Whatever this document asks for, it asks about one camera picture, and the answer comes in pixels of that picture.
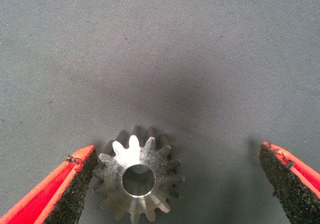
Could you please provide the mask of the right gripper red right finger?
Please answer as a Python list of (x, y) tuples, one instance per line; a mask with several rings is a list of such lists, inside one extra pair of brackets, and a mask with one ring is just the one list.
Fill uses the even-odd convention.
[(289, 151), (263, 142), (259, 161), (291, 224), (320, 222), (320, 174)]

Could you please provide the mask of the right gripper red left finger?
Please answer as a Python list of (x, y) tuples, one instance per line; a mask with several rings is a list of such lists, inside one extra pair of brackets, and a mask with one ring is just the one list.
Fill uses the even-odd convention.
[(21, 198), (2, 224), (77, 224), (97, 164), (94, 145), (78, 149)]

